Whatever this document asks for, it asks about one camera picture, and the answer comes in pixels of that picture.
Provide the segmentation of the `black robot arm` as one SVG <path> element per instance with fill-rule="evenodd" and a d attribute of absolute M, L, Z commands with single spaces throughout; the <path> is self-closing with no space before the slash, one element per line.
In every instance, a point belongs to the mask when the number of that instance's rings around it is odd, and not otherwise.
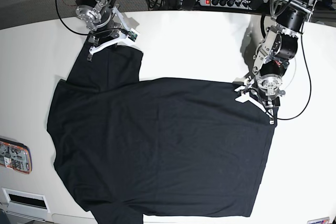
<path fill-rule="evenodd" d="M 282 78 L 290 60 L 302 45 L 303 27 L 312 16 L 319 0 L 269 0 L 270 17 L 275 24 L 262 32 L 263 40 L 254 54 L 252 72 L 254 80 L 249 90 L 257 96 L 274 124 L 274 108 L 280 106 Z"/>
<path fill-rule="evenodd" d="M 127 29 L 116 0 L 75 0 L 75 3 L 76 16 L 85 23 L 92 49 L 110 47 Z"/>

